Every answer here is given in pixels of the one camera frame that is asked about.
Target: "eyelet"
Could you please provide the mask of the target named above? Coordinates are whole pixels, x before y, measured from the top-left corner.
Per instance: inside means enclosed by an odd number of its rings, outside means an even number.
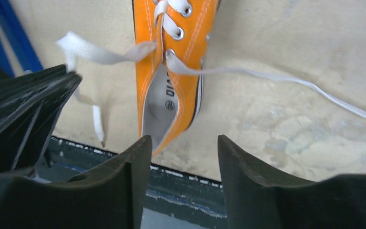
[[[182,28],[177,27],[179,29],[179,34],[176,34],[176,36],[173,36],[172,38],[176,41],[180,41],[184,37],[184,31]]]
[[[186,8],[186,10],[184,11],[184,13],[181,13],[181,15],[185,18],[190,17],[190,15],[193,12],[193,6],[189,3],[189,6]]]
[[[176,53],[173,51],[173,49],[166,50],[165,51],[165,58],[168,59],[168,56],[171,55],[171,54],[176,55]]]

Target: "metal eyelet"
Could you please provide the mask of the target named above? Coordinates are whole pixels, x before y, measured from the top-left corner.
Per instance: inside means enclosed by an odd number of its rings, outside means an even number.
[[[173,36],[172,38],[176,41],[180,41],[184,37],[184,31],[182,28],[177,27],[179,29],[179,34],[176,34],[176,36]]]
[[[168,56],[170,55],[176,55],[176,53],[173,51],[173,49],[168,49],[165,51],[165,58],[168,59]]]
[[[181,15],[185,18],[190,17],[190,15],[193,12],[193,6],[189,3],[189,6],[185,9],[184,13],[181,13]]]

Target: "shoelace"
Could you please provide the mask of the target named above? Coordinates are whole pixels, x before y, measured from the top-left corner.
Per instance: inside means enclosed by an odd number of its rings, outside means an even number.
[[[192,12],[192,6],[187,0],[153,0],[156,5],[154,18],[157,21],[158,17],[163,14],[162,27],[165,32],[172,36],[175,40],[181,40],[184,37],[184,30],[179,27],[167,13],[167,7],[170,6],[176,12],[181,13],[184,17],[189,17]],[[57,41],[57,44],[64,50],[67,70],[75,71],[78,57],[90,60],[104,65],[113,65],[120,62],[139,62],[144,59],[147,55],[152,53],[155,48],[155,42],[142,42],[131,48],[126,54],[120,55],[99,47],[91,42],[88,42],[73,32],[68,32],[65,37]],[[257,78],[277,81],[277,82],[293,82],[304,86],[307,86],[326,97],[328,100],[337,104],[338,106],[366,119],[366,111],[348,104],[320,89],[315,84],[305,81],[294,76],[275,74],[275,73],[261,73],[246,68],[218,68],[208,70],[196,70],[188,68],[175,54],[173,51],[167,50],[165,52],[167,68],[181,75],[192,75],[198,76],[200,74],[216,74],[216,73],[245,73],[252,75]],[[79,102],[92,105],[93,108],[93,123],[95,133],[102,143],[105,145],[105,133],[103,131],[103,123],[101,119],[101,109],[96,103],[90,98],[82,98],[79,94],[79,90],[75,91],[75,96]]]

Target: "orange shoe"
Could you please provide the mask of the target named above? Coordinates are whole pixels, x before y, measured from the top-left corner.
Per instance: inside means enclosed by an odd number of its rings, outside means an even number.
[[[140,137],[152,137],[157,154],[193,123],[201,106],[203,75],[171,72],[168,54],[202,69],[219,0],[135,0],[136,43],[154,41],[156,50],[136,63]]]

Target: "blue object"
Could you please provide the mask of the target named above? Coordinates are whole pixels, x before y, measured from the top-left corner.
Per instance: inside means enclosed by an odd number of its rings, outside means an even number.
[[[38,72],[43,69],[15,12],[8,0],[0,0],[0,26],[6,35],[23,70]],[[8,57],[0,42],[0,68],[10,77],[15,77]]]

